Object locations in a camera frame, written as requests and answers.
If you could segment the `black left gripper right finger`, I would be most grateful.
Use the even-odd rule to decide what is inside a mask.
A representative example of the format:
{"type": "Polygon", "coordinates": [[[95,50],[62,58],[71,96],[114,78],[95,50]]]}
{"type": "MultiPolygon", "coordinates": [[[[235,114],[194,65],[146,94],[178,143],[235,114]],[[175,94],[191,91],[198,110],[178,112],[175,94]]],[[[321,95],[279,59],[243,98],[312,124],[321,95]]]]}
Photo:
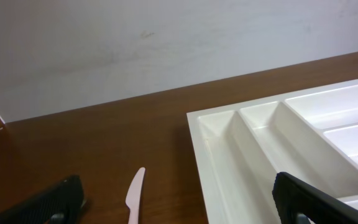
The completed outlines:
{"type": "Polygon", "coordinates": [[[272,196],[283,224],[358,224],[358,210],[287,172],[279,172],[272,196]]]}

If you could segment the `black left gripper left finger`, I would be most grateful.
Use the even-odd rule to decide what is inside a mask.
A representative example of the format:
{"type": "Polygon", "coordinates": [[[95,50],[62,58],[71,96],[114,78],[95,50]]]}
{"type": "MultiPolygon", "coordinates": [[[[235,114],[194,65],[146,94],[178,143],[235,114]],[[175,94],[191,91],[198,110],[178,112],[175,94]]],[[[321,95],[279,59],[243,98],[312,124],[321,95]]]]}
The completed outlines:
{"type": "Polygon", "coordinates": [[[71,175],[0,213],[0,223],[75,224],[85,199],[80,176],[71,175]]]}

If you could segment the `white cutlery tray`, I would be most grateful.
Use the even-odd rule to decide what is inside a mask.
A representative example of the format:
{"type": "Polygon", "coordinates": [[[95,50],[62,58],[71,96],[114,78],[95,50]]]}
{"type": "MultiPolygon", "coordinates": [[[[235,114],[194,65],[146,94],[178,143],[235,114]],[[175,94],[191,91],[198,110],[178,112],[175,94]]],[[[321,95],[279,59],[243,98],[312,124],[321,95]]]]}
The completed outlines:
{"type": "Polygon", "coordinates": [[[358,79],[187,118],[210,223],[278,223],[279,172],[358,209],[358,79]]]}

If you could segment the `pink plastic knife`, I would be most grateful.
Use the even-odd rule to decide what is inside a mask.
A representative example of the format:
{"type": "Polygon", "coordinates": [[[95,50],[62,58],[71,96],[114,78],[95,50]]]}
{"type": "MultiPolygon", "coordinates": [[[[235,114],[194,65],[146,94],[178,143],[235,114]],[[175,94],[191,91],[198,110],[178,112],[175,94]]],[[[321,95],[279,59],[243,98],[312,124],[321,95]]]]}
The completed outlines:
{"type": "Polygon", "coordinates": [[[145,167],[141,167],[135,174],[126,195],[126,205],[129,209],[128,224],[139,223],[140,198],[142,184],[145,175],[145,167]]]}

